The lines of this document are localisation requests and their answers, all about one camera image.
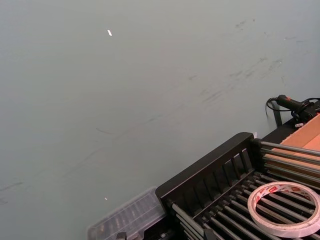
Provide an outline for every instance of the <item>metal rod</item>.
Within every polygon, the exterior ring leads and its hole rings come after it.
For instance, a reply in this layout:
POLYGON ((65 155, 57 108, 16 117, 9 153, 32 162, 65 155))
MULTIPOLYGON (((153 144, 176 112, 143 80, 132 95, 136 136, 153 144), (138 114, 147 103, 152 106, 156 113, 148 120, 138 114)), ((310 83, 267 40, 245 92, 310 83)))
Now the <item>metal rod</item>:
POLYGON ((320 157, 320 151, 315 151, 315 150, 311 150, 311 149, 304 149, 304 148, 295 147, 295 146, 281 145, 281 144, 276 144, 276 143, 267 142, 267 141, 261 141, 260 144, 263 146, 268 146, 268 147, 272 147, 272 148, 276 148, 276 149, 288 150, 291 152, 308 154, 308 155, 320 157))
POLYGON ((194 239, 194 240, 202 240, 202 238, 197 238, 197 236, 194 235, 193 232, 186 225, 184 225, 182 222, 180 222, 180 225, 184 228, 184 232, 188 233, 188 237, 190 236, 191 239, 194 239))
POLYGON ((178 205, 172 204, 172 209, 175 210, 194 230, 196 230, 201 237, 204 236, 204 230, 197 224, 188 214, 185 213, 178 205))
POLYGON ((193 235, 196 237, 196 239, 203 239, 202 236, 199 235, 199 233, 194 230, 181 216, 176 215, 176 217, 180 220, 180 224, 182 223, 185 226, 186 230, 189 230, 190 232, 193 233, 193 235))
POLYGON ((313 182, 316 182, 316 183, 320 184, 320 179, 317 178, 317 177, 309 176, 309 175, 306 175, 306 174, 303 174, 303 173, 300 173, 300 172, 291 171, 291 170, 288 170, 288 169, 285 169, 285 168, 282 168, 282 167, 278 167, 278 166, 274 166, 274 165, 271 165, 271 164, 268 164, 268 163, 264 164, 264 166, 266 168, 269 168, 269 169, 280 170, 280 171, 283 171, 285 173, 292 174, 294 176, 297 176, 297 177, 300 177, 300 178, 304 178, 306 180, 310 180, 310 181, 313 181, 313 182))
MULTIPOLYGON (((241 196, 240 194, 237 194, 236 197, 237 197, 238 199, 242 200, 242 201, 245 201, 246 203, 248 202, 248 199, 247 199, 246 197, 244 197, 244 196, 241 196)), ((284 223, 284 224, 295 224, 295 222, 287 219, 286 217, 283 217, 283 216, 279 215, 278 213, 276 213, 276 212, 274 212, 274 211, 272 211, 272 210, 269 210, 268 208, 260 205, 259 203, 256 205, 256 208, 259 209, 260 211, 266 213, 267 215, 271 216, 272 218, 276 218, 276 219, 280 220, 280 221, 281 221, 282 223, 284 223)), ((318 234, 316 234, 316 233, 310 235, 309 237, 311 237, 311 238, 314 239, 314 240, 320 240, 320 235, 318 235, 318 234)))
POLYGON ((188 237, 188 239, 194 240, 194 238, 189 233, 187 233, 186 230, 184 230, 184 234, 188 237))
POLYGON ((233 240, 242 240, 240 237, 235 235, 232 231, 230 231, 228 228, 226 228, 223 224, 221 224, 218 220, 214 219, 213 217, 210 218, 210 221, 215 224, 218 228, 220 228, 222 231, 224 231, 229 237, 231 237, 233 240))
POLYGON ((244 221, 246 224, 248 224, 250 227, 254 228, 255 230, 259 231, 260 233, 266 235, 267 237, 269 237, 272 240, 281 240, 280 238, 278 238, 277 236, 274 236, 272 234, 269 234, 267 232, 264 232, 261 230, 260 227, 258 227, 253 221, 249 220, 248 218, 246 218, 245 216, 241 215, 240 213, 238 213, 237 211, 233 210, 232 208, 230 208, 229 206, 224 206, 224 209, 229 212, 230 214, 232 214, 233 216, 235 216, 236 218, 240 219, 241 221, 244 221))
MULTIPOLYGON (((255 185, 252 185, 252 184, 249 184, 249 187, 251 188, 251 189, 257 189, 258 187, 257 186, 255 186, 255 185)), ((294 201, 291 201, 291 200, 289 200, 289 199, 287 199, 287 198, 285 198, 285 197, 282 197, 282 196, 278 196, 278 195, 276 195, 276 194, 274 194, 274 193, 270 193, 270 194, 268 194, 268 196, 270 196, 270 198, 272 198, 272 199, 275 199, 275 200, 278 200, 278 201, 280 201, 280 202, 282 202, 282 203, 285 203, 285 204, 287 204, 287 205, 289 205, 289 206, 292 206, 292 207, 294 207, 294 208, 296 208, 296 209, 299 209, 299 210, 301 210, 301 211, 303 211, 303 212, 305 212, 305 213, 308 213, 308 214, 314 214, 314 210, 312 210, 312 209, 309 209, 309 208, 307 208, 307 207, 304 207, 304 206, 301 206, 300 204, 298 204, 298 203, 296 203, 296 202, 294 202, 294 201)))
POLYGON ((248 208, 246 208, 245 206, 241 205, 240 203, 238 203, 238 202, 236 202, 234 200, 231 200, 231 204, 233 204, 238 209, 241 209, 245 213, 250 214, 248 208))
POLYGON ((308 183, 305 183, 305 182, 302 182, 302 181, 298 181, 298 180, 295 180, 295 179, 290 178, 290 177, 282 176, 282 175, 277 174, 277 173, 275 173, 275 172, 272 172, 272 171, 270 171, 270 170, 268 170, 268 171, 266 171, 266 172, 267 172, 268 174, 272 174, 272 175, 274 175, 274 176, 277 176, 277 177, 279 177, 279 178, 283 178, 283 179, 288 180, 288 181, 290 181, 290 182, 295 182, 295 183, 297 183, 297 184, 305 185, 305 186, 307 186, 307 187, 309 187, 309 188, 311 188, 311 189, 314 189, 314 190, 317 190, 318 192, 320 192, 320 188, 319 188, 319 187, 313 186, 313 185, 311 185, 311 184, 308 184, 308 183))
POLYGON ((260 204, 258 204, 256 206, 256 208, 259 209, 260 211, 264 212, 268 216, 278 219, 279 221, 281 221, 284 224, 295 224, 295 222, 289 220, 288 218, 286 218, 284 216, 281 216, 280 214, 278 214, 278 213, 276 213, 276 212, 274 212, 264 206, 261 206, 260 204))
POLYGON ((270 155, 274 155, 274 156, 278 156, 278 157, 282 157, 282 158, 297 160, 297 161, 301 161, 301 162, 308 163, 308 164, 320 165, 319 160, 309 158, 309 157, 296 156, 296 155, 292 155, 292 154, 288 154, 288 153, 284 153, 284 152, 278 152, 278 151, 274 151, 274 150, 269 150, 269 149, 265 149, 265 148, 262 148, 261 152, 264 154, 270 154, 270 155))
MULTIPOLYGON (((236 197, 237 197, 239 200, 245 202, 246 204, 248 203, 248 199, 247 199, 246 197, 241 196, 240 194, 237 194, 236 197)), ((242 206, 242 205, 239 204, 239 203, 234 204, 234 205, 237 206, 237 207, 242 206)), ((271 217, 273 217, 273 218, 278 219, 279 221, 281 221, 281 222, 284 223, 284 224, 294 224, 293 221, 291 221, 291 220, 289 220, 289 219, 287 219, 287 218, 285 218, 285 217, 277 214, 276 212, 274 212, 274 211, 272 211, 272 210, 269 210, 268 208, 266 208, 266 207, 264 207, 264 206, 261 206, 260 204, 258 204, 258 205, 256 206, 256 208, 259 209, 260 211, 264 212, 265 214, 267 214, 267 215, 269 215, 269 216, 271 216, 271 217)))
POLYGON ((291 166, 291 167, 298 168, 298 169, 303 169, 303 170, 309 171, 309 172, 314 173, 314 174, 320 174, 320 170, 315 169, 313 167, 302 166, 302 165, 299 165, 299 164, 296 164, 296 163, 293 163, 293 162, 283 161, 281 159, 276 159, 276 158, 269 157, 269 156, 264 156, 264 157, 262 157, 262 159, 266 160, 266 161, 271 161, 271 162, 275 162, 275 163, 291 166))
MULTIPOLYGON (((252 193, 252 191, 248 191, 248 190, 243 190, 243 192, 248 194, 248 195, 250 195, 252 193)), ((281 206, 281 205, 279 205, 279 204, 277 204, 277 203, 275 203, 273 201, 270 201, 270 200, 268 200, 268 199, 266 199, 264 197, 262 197, 260 199, 260 201, 265 203, 265 204, 267 204, 267 205, 269 205, 269 206, 271 206, 271 207, 273 207, 273 208, 275 208, 275 209, 280 210, 283 213, 287 213, 287 214, 291 215, 292 217, 294 217, 294 218, 296 218, 296 219, 298 219, 300 221, 305 221, 305 220, 308 219, 308 218, 306 218, 306 217, 304 217, 304 216, 302 216, 302 215, 300 215, 300 214, 298 214, 298 213, 296 213, 294 211, 291 211, 288 208, 286 208, 284 206, 281 206)))
MULTIPOLYGON (((271 182, 277 182, 277 181, 278 181, 277 179, 274 179, 274 178, 269 177, 269 176, 265 176, 265 175, 263 175, 263 174, 261 174, 261 178, 266 179, 266 180, 271 181, 271 182)), ((257 184, 260 184, 260 185, 267 184, 266 182, 263 182, 263 181, 260 181, 260 180, 255 180, 255 182, 256 182, 257 184)), ((295 198, 295 199, 297 199, 297 200, 299 200, 299 201, 301 201, 301 202, 304 202, 304 203, 306 203, 306 204, 310 204, 310 205, 312 205, 312 206, 315 206, 315 203, 314 203, 314 202, 309 201, 308 199, 306 199, 306 198, 304 198, 304 197, 302 197, 302 196, 299 196, 299 195, 297 195, 297 194, 294 194, 294 193, 292 193, 292 192, 282 191, 281 194, 286 195, 286 196, 291 197, 291 198, 295 198)))
POLYGON ((232 220, 230 217, 228 217, 227 215, 225 215, 224 213, 218 211, 217 213, 221 218, 223 218, 225 221, 227 221, 229 224, 235 226, 237 229, 239 229, 241 232, 243 232, 244 234, 246 234, 247 236, 249 236, 251 239, 254 240, 261 240, 261 238, 257 237, 256 235, 252 234, 250 231, 248 231, 247 229, 245 229, 243 226, 241 226, 240 224, 238 224, 236 221, 232 220))
POLYGON ((204 223, 203 224, 203 227, 206 228, 206 229, 210 229, 214 235, 216 236, 216 239, 217 240, 225 240, 222 236, 220 236, 215 230, 213 230, 208 224, 204 223))

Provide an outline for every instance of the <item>metal bar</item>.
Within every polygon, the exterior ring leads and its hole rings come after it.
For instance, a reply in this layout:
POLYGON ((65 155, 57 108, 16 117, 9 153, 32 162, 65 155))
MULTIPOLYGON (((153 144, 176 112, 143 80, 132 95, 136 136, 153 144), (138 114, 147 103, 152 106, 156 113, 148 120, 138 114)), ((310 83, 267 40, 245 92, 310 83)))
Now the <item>metal bar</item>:
MULTIPOLYGON (((285 168, 282 168, 282 167, 273 166, 273 165, 268 164, 268 163, 264 164, 264 166, 266 168, 269 168, 269 169, 280 170, 280 171, 283 171, 285 173, 292 174, 294 176, 297 176, 297 177, 300 177, 300 178, 304 178, 306 180, 310 180, 310 181, 313 181, 313 182, 316 182, 316 183, 320 184, 320 179, 317 178, 317 177, 314 177, 314 176, 309 176, 309 175, 306 175, 306 174, 303 174, 303 173, 300 173, 300 172, 295 172, 295 171, 291 171, 291 170, 288 170, 288 169, 285 169, 285 168)), ((318 189, 320 191, 320 188, 317 188, 316 186, 312 186, 312 187, 314 189, 318 189)))
POLYGON ((302 165, 299 165, 299 164, 296 164, 296 163, 293 163, 293 162, 287 162, 287 161, 283 161, 281 159, 276 159, 276 158, 269 157, 269 156, 263 156, 262 159, 266 160, 266 161, 271 161, 271 162, 275 162, 275 163, 284 164, 284 165, 287 165, 287 166, 303 169, 303 170, 309 171, 309 172, 314 173, 314 174, 320 174, 320 170, 315 169, 313 167, 302 166, 302 165))
POLYGON ((264 232, 261 230, 260 227, 258 227, 253 221, 249 220, 248 218, 246 218, 245 216, 241 215, 240 213, 238 213, 237 211, 233 210, 232 208, 230 208, 229 206, 224 206, 224 209, 229 212, 230 214, 232 214, 233 216, 235 216, 236 218, 240 219, 241 221, 245 222, 246 224, 248 224, 250 227, 254 228, 255 230, 259 231, 260 233, 266 235, 267 237, 269 237, 272 240, 281 240, 280 238, 278 238, 277 236, 274 236, 272 234, 269 234, 267 232, 264 232))
MULTIPOLYGON (((237 194, 236 197, 237 197, 238 199, 240 199, 240 200, 248 203, 248 199, 247 199, 246 197, 241 196, 240 194, 237 194)), ((260 211, 266 213, 267 215, 269 215, 269 216, 271 216, 271 217, 273 217, 273 218, 278 219, 279 221, 283 222, 284 224, 295 224, 295 222, 287 219, 286 217, 283 217, 283 216, 279 215, 278 213, 276 213, 276 212, 274 212, 274 211, 272 211, 272 210, 269 210, 268 208, 266 208, 266 207, 264 207, 264 206, 261 206, 259 203, 256 205, 256 208, 259 209, 260 211)), ((299 216, 299 218, 301 218, 301 219, 303 218, 303 219, 305 219, 305 220, 307 219, 306 217, 303 217, 303 216, 299 216)), ((320 240, 320 235, 318 235, 318 234, 316 234, 316 233, 310 235, 309 237, 311 237, 311 238, 314 239, 314 240, 320 240)))
POLYGON ((204 236, 204 230, 197 224, 188 214, 186 214, 178 205, 172 204, 172 209, 175 210, 194 230, 196 230, 201 237, 204 236))
MULTIPOLYGON (((257 186, 255 186, 255 185, 252 185, 252 184, 249 184, 249 187, 251 188, 251 189, 257 189, 258 187, 257 186)), ((270 198, 273 198, 273 199, 275 199, 275 200, 278 200, 278 201, 280 201, 280 202, 282 202, 282 203, 285 203, 285 204, 287 204, 287 205, 289 205, 289 206, 292 206, 292 207, 294 207, 294 208, 296 208, 296 209, 299 209, 299 210, 301 210, 301 211, 303 211, 303 212, 305 212, 305 213, 308 213, 308 214, 314 214, 314 210, 312 210, 312 209, 309 209, 309 208, 307 208, 307 207, 304 207, 304 206, 301 206, 300 204, 298 204, 298 203, 296 203, 296 202, 294 202, 294 201, 291 201, 291 200, 289 200, 289 199, 287 199, 287 198, 285 198, 285 197, 282 197, 282 196, 278 196, 278 195, 276 195, 276 194, 274 194, 274 193, 270 193, 270 194, 268 194, 268 196, 270 196, 270 198)))
MULTIPOLYGON (((252 168, 247 174, 245 174, 243 176, 242 179, 239 180, 239 183, 241 183, 242 181, 244 181, 246 179, 246 177, 248 177, 249 175, 251 175, 254 172, 254 169, 252 168)), ((224 196, 228 196, 230 194, 230 192, 232 191, 232 187, 230 187, 227 191, 225 191, 224 193, 222 193, 221 195, 218 196, 218 198, 216 198, 213 202, 211 202, 209 205, 207 205, 203 210, 201 210, 200 212, 198 212, 195 216, 193 216, 193 219, 201 216, 205 211, 209 210, 214 203, 216 203, 217 201, 219 201, 221 198, 223 198, 224 196)))
MULTIPOLYGON (((246 198, 246 197, 244 197, 244 196, 242 196, 242 195, 240 195, 240 194, 237 194, 236 197, 237 197, 239 200, 245 202, 246 204, 248 203, 248 198, 246 198)), ((237 207, 242 206, 242 205, 239 204, 239 203, 237 203, 237 204, 235 204, 235 203, 233 203, 233 204, 234 204, 235 206, 237 206, 237 207)), ((278 219, 279 221, 281 221, 281 222, 284 223, 284 224, 294 224, 293 221, 291 221, 291 220, 289 220, 289 219, 287 219, 287 218, 285 218, 285 217, 277 214, 276 212, 274 212, 274 211, 272 211, 272 210, 269 210, 268 208, 266 208, 266 207, 264 207, 264 206, 261 206, 260 204, 258 204, 258 205, 256 206, 256 208, 259 209, 259 210, 261 210, 261 211, 264 212, 265 214, 267 214, 267 215, 269 215, 269 216, 271 216, 271 217, 273 217, 273 218, 278 219)))
POLYGON ((270 154, 270 155, 274 155, 274 156, 278 156, 278 157, 282 157, 282 158, 297 160, 297 161, 301 161, 301 162, 308 163, 308 164, 320 165, 319 160, 309 158, 309 157, 296 156, 296 155, 292 155, 292 154, 288 154, 288 153, 284 153, 284 152, 278 152, 278 151, 274 151, 274 150, 269 150, 269 149, 265 149, 265 148, 262 148, 261 152, 264 154, 270 154))
POLYGON ((240 237, 235 235, 232 231, 230 231, 228 228, 226 228, 223 224, 221 224, 219 221, 214 219, 213 217, 210 218, 210 221, 215 224, 218 228, 220 228, 222 231, 224 231, 229 237, 231 237, 233 240, 242 240, 240 237))
POLYGON ((240 224, 238 224, 236 221, 232 220, 230 217, 228 217, 227 215, 225 215, 224 213, 218 211, 217 213, 221 218, 223 218, 225 221, 227 221, 229 224, 235 226, 238 230, 240 230, 241 232, 243 232, 244 234, 246 234, 247 236, 249 236, 251 239, 253 240, 261 240, 261 238, 257 237, 256 235, 252 234, 250 231, 248 231, 247 229, 245 229, 243 226, 241 226, 240 224))
POLYGON ((201 238, 198 238, 196 235, 194 235, 193 232, 182 222, 180 222, 180 225, 184 228, 184 233, 188 233, 187 235, 188 237, 190 236, 191 239, 194 239, 194 240, 202 240, 201 238))
MULTIPOLYGON (((248 208, 243 206, 243 205, 241 205, 240 203, 238 203, 238 202, 236 202, 234 200, 231 200, 231 204, 233 206, 235 206, 236 208, 241 209, 242 211, 246 212, 247 214, 250 214, 248 208)), ((277 214, 277 213, 275 213, 275 212, 273 212, 273 211, 271 211, 271 210, 269 210, 269 209, 267 209, 267 208, 265 208, 263 206, 257 205, 256 207, 260 211, 264 212, 265 214, 267 214, 269 216, 272 216, 272 217, 282 221, 283 223, 286 223, 286 224, 293 224, 294 223, 294 222, 290 221, 289 219, 287 219, 287 218, 285 218, 285 217, 283 217, 283 216, 281 216, 281 215, 279 215, 279 214, 277 214)), ((298 238, 293 238, 293 239, 294 240, 303 240, 302 238, 299 238, 299 237, 298 238)))
POLYGON ((225 240, 222 236, 220 236, 215 230, 213 230, 208 224, 204 223, 203 227, 206 229, 210 229, 218 240, 225 240))
POLYGON ((184 232, 184 234, 188 237, 188 239, 194 240, 194 238, 193 238, 189 233, 187 233, 186 230, 184 230, 183 232, 184 232))
POLYGON ((244 171, 247 174, 249 172, 249 168, 248 168, 244 153, 241 151, 239 154, 240 154, 241 162, 242 162, 243 167, 244 167, 244 171))
POLYGON ((247 214, 250 214, 248 208, 241 205, 240 203, 238 203, 234 200, 231 200, 231 204, 234 205, 235 207, 237 207, 238 209, 241 209, 242 211, 246 212, 247 214))
MULTIPOLYGON (((260 176, 261 176, 262 179, 266 179, 266 180, 271 181, 271 182, 277 182, 277 181, 278 181, 277 179, 274 179, 274 178, 272 178, 272 177, 269 177, 269 176, 266 176, 266 175, 263 175, 263 174, 261 174, 260 176)), ((260 185, 267 184, 266 182, 263 182, 263 181, 260 181, 260 180, 255 180, 255 182, 256 182, 257 184, 260 184, 260 185)), ((286 196, 288 196, 288 197, 295 198, 295 199, 297 199, 297 200, 299 200, 299 201, 301 201, 301 202, 304 202, 304 203, 306 203, 306 204, 310 204, 310 205, 312 205, 312 206, 315 206, 315 203, 314 203, 314 202, 309 201, 308 199, 306 199, 306 198, 304 198, 304 197, 302 197, 302 196, 299 196, 299 195, 297 195, 297 194, 294 194, 294 193, 291 193, 291 192, 285 192, 285 191, 282 191, 281 194, 286 195, 286 196)))
POLYGON ((231 162, 232 162, 232 166, 233 166, 233 169, 234 169, 234 172, 235 172, 236 177, 237 177, 238 179, 240 179, 241 176, 240 176, 240 173, 239 173, 239 170, 238 170, 238 167, 237 167, 237 163, 236 163, 234 157, 231 158, 231 162))
POLYGON ((226 170, 226 167, 225 165, 222 165, 222 169, 223 169, 223 172, 224 172, 224 175, 225 175, 225 178, 229 184, 230 187, 232 187, 232 181, 230 179, 230 177, 228 176, 228 173, 227 173, 227 170, 226 170))
POLYGON ((290 177, 282 176, 282 175, 277 174, 277 173, 274 173, 274 172, 272 172, 272 171, 270 171, 270 170, 268 170, 268 171, 266 171, 266 172, 267 172, 268 174, 272 174, 272 175, 274 175, 274 176, 277 176, 277 177, 279 177, 279 178, 283 178, 283 179, 288 180, 288 181, 290 181, 290 182, 295 182, 295 183, 298 183, 298 184, 305 185, 305 186, 307 186, 307 187, 309 187, 309 188, 311 188, 311 189, 314 189, 314 190, 317 190, 318 192, 320 192, 320 188, 319 188, 319 187, 316 187, 316 186, 314 186, 314 185, 311 185, 311 184, 308 184, 308 183, 305 183, 305 182, 302 182, 302 181, 298 181, 298 180, 292 179, 292 178, 290 178, 290 177))
POLYGON ((279 215, 278 213, 276 213, 276 212, 274 212, 264 206, 261 206, 260 204, 258 204, 256 206, 256 208, 259 209, 260 211, 264 212, 265 214, 267 214, 273 218, 278 219, 279 221, 281 221, 284 224, 295 224, 295 222, 289 220, 288 218, 286 218, 284 216, 279 215))
MULTIPOLYGON (((252 193, 252 191, 248 191, 248 190, 243 190, 243 192, 248 194, 248 195, 250 195, 252 193)), ((279 205, 279 204, 277 204, 277 203, 275 203, 273 201, 270 201, 270 200, 268 200, 268 199, 266 199, 264 197, 262 197, 260 199, 260 201, 263 202, 263 203, 268 204, 269 206, 271 206, 271 207, 273 207, 275 209, 280 210, 281 212, 287 213, 287 214, 291 215, 292 217, 294 217, 294 218, 296 218, 296 219, 298 219, 300 221, 305 221, 305 220, 308 219, 308 218, 306 218, 306 217, 304 217, 304 216, 302 216, 302 215, 300 215, 300 214, 298 214, 298 213, 296 213, 294 211, 291 211, 288 208, 286 208, 284 206, 281 206, 281 205, 279 205)))
POLYGON ((199 233, 194 230, 181 216, 176 215, 176 217, 180 220, 180 224, 183 223, 185 226, 185 229, 189 230, 190 232, 192 232, 194 234, 194 236, 196 236, 196 239, 203 239, 203 237, 201 237, 199 235, 199 233))
POLYGON ((295 147, 295 146, 281 145, 281 144, 276 144, 276 143, 267 142, 267 141, 261 141, 260 144, 263 146, 268 146, 268 147, 272 147, 272 148, 276 148, 276 149, 288 150, 291 152, 308 154, 308 155, 320 157, 320 151, 315 151, 315 150, 311 150, 311 149, 304 149, 304 148, 295 147))

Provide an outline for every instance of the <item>scuff mark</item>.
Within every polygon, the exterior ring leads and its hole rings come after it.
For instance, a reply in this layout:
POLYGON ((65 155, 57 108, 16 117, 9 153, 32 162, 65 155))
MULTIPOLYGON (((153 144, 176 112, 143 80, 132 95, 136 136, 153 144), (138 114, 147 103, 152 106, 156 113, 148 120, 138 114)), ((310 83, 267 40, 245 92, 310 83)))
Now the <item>scuff mark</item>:
POLYGON ((296 42, 296 44, 303 44, 305 42, 308 42, 308 40, 297 40, 295 42, 296 42))
POLYGON ((230 74, 229 76, 230 77, 238 77, 240 74, 242 74, 243 73, 243 71, 238 71, 238 72, 236 72, 236 73, 232 73, 232 74, 230 74))
POLYGON ((272 71, 275 68, 279 68, 282 64, 282 59, 277 59, 275 61, 272 61, 272 64, 269 66, 269 71, 272 71))
POLYGON ((113 133, 111 133, 111 132, 108 132, 108 131, 103 131, 103 130, 101 130, 100 128, 98 128, 98 127, 96 127, 95 128, 97 131, 99 131, 99 132, 101 132, 101 133, 104 133, 104 134, 110 134, 110 135, 112 135, 113 133))
POLYGON ((189 81, 192 81, 193 79, 195 79, 198 75, 193 75, 193 76, 189 76, 188 79, 189 81))
POLYGON ((13 188, 15 186, 19 186, 21 184, 24 184, 24 183, 22 181, 19 181, 19 182, 13 183, 11 185, 5 186, 3 188, 0 188, 0 192, 5 191, 5 190, 9 190, 9 189, 11 189, 11 188, 13 188))
POLYGON ((239 22, 238 24, 235 25, 235 28, 236 28, 236 29, 241 28, 243 25, 246 24, 246 22, 247 22, 246 20, 243 20, 243 21, 239 22))
POLYGON ((8 201, 6 201, 3 197, 0 198, 0 205, 5 205, 7 203, 8 201))
POLYGON ((249 71, 248 73, 245 74, 245 78, 249 78, 252 74, 254 74, 255 71, 249 71))
POLYGON ((163 116, 162 114, 159 114, 155 117, 150 118, 147 122, 153 122, 154 120, 157 120, 158 118, 161 118, 162 116, 163 116))
POLYGON ((264 61, 268 60, 268 58, 266 56, 264 57, 260 57, 259 61, 257 61, 257 64, 263 63, 264 61))
POLYGON ((284 38, 284 40, 293 40, 293 39, 296 39, 297 37, 296 36, 286 36, 284 38))
POLYGON ((216 100, 217 98, 220 97, 221 93, 222 93, 222 91, 219 90, 219 91, 211 94, 209 97, 207 97, 205 100, 203 100, 202 103, 208 103, 208 102, 212 102, 212 101, 216 100))
POLYGON ((209 94, 209 91, 208 91, 207 88, 206 88, 206 89, 203 89, 203 90, 200 92, 200 96, 207 95, 207 94, 209 94))
POLYGON ((272 72, 274 72, 275 69, 280 68, 280 66, 282 65, 282 61, 283 61, 282 58, 272 61, 272 63, 269 65, 268 70, 262 73, 260 80, 267 77, 272 72))
POLYGON ((94 150, 93 152, 91 152, 88 156, 86 156, 81 162, 78 162, 77 164, 75 164, 73 167, 71 167, 65 174, 62 175, 63 178, 67 177, 68 175, 70 175, 71 173, 75 172, 76 170, 82 168, 83 164, 88 161, 89 159, 91 159, 91 157, 93 155, 95 155, 96 153, 100 152, 103 149, 103 147, 98 148, 97 150, 94 150))
POLYGON ((305 55, 308 55, 308 54, 311 54, 311 51, 307 50, 306 52, 304 52, 304 53, 302 54, 302 56, 305 56, 305 55))
POLYGON ((281 76, 281 81, 282 81, 282 84, 283 84, 284 86, 286 86, 286 83, 285 83, 285 76, 281 76))

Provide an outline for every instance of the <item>cardboard box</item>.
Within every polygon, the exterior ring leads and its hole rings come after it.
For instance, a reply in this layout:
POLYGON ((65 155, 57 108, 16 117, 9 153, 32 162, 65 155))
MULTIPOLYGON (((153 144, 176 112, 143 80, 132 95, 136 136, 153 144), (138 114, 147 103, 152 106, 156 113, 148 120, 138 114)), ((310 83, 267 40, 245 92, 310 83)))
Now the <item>cardboard box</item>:
MULTIPOLYGON (((293 134, 288 136, 285 140, 283 140, 281 142, 281 144, 287 145, 287 146, 303 148, 303 149, 320 151, 320 115, 314 117, 306 125, 304 125, 300 129, 298 129, 296 132, 294 132, 293 134)), ((303 153, 294 153, 292 151, 287 151, 287 150, 282 150, 282 149, 277 149, 277 148, 274 148, 273 151, 318 160, 319 164, 312 164, 312 163, 302 162, 299 160, 293 160, 293 159, 288 159, 285 157, 271 156, 269 154, 266 154, 266 157, 279 159, 284 162, 290 162, 290 163, 294 163, 294 164, 297 164, 297 165, 300 165, 303 167, 309 167, 309 168, 320 171, 320 157, 318 157, 318 156, 312 156, 312 155, 303 154, 303 153)), ((320 174, 315 173, 315 172, 310 172, 309 170, 306 170, 306 169, 287 166, 285 164, 275 163, 272 161, 269 161, 268 164, 272 164, 272 165, 275 165, 275 166, 278 166, 281 168, 286 168, 288 170, 292 170, 295 172, 299 172, 302 174, 307 174, 309 176, 314 176, 314 177, 320 178, 320 174)))

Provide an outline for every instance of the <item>black handle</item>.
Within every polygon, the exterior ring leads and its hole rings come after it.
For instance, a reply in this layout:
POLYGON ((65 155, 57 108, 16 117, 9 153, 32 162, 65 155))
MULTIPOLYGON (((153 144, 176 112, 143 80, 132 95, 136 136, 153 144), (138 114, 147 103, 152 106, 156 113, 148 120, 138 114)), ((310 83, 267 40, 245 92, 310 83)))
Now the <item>black handle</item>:
POLYGON ((276 103, 282 107, 285 107, 286 109, 290 109, 291 111, 296 111, 303 105, 302 102, 295 101, 286 95, 279 95, 276 103))

